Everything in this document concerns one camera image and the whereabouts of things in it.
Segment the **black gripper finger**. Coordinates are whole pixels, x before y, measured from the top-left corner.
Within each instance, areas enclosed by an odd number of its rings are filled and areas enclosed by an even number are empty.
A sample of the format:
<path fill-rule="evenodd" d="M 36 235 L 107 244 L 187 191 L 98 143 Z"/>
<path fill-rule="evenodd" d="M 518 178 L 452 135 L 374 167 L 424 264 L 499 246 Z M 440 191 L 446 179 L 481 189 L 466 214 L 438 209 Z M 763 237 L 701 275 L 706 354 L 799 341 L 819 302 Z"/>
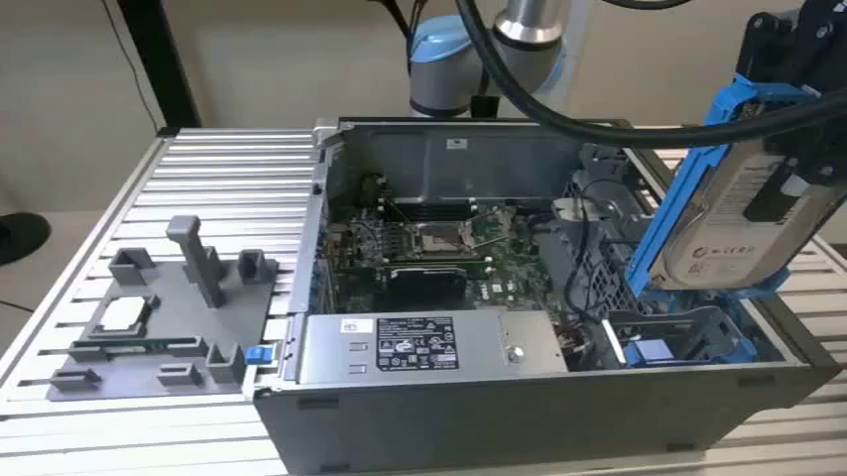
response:
<path fill-rule="evenodd" d="M 778 222 L 809 192 L 835 193 L 838 207 L 846 201 L 846 142 L 829 145 L 806 144 L 794 151 L 783 151 L 777 166 L 743 216 L 750 222 Z"/>

